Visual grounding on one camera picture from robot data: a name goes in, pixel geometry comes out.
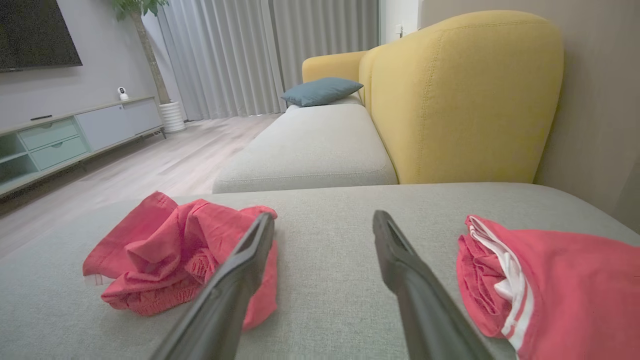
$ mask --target yellow fabric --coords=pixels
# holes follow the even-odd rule
[[[531,183],[562,76],[551,23],[523,12],[469,13],[376,55],[371,117],[401,184]]]
[[[360,79],[359,83],[364,86],[359,90],[360,100],[362,104],[367,108],[369,114],[371,114],[371,78],[373,71],[373,60],[376,58],[378,52],[384,48],[384,45],[374,47],[367,51],[367,53],[360,59]]]
[[[360,59],[367,51],[316,56],[302,63],[302,81],[308,83],[322,78],[342,78],[358,81]]]

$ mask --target blue pillow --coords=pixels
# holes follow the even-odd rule
[[[288,89],[282,96],[286,101],[301,106],[327,105],[358,91],[364,85],[341,78],[324,78]]]

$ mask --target wall-mounted television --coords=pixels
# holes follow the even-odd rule
[[[80,65],[56,0],[0,0],[0,72]]]

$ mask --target red cloth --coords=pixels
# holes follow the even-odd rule
[[[480,331],[521,359],[637,359],[640,248],[598,236],[507,230],[470,215],[458,284]]]
[[[196,297],[263,212],[276,217],[264,206],[237,211],[202,199],[178,206],[167,195],[153,193],[91,251],[84,261],[84,276],[116,279],[102,294],[115,309],[143,316],[160,313]],[[276,309],[277,248],[273,240],[244,330],[259,325]]]

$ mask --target white plant pot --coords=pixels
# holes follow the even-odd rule
[[[179,131],[187,129],[186,125],[184,125],[182,112],[180,112],[179,101],[160,105],[160,112],[162,113],[165,133],[178,133]]]

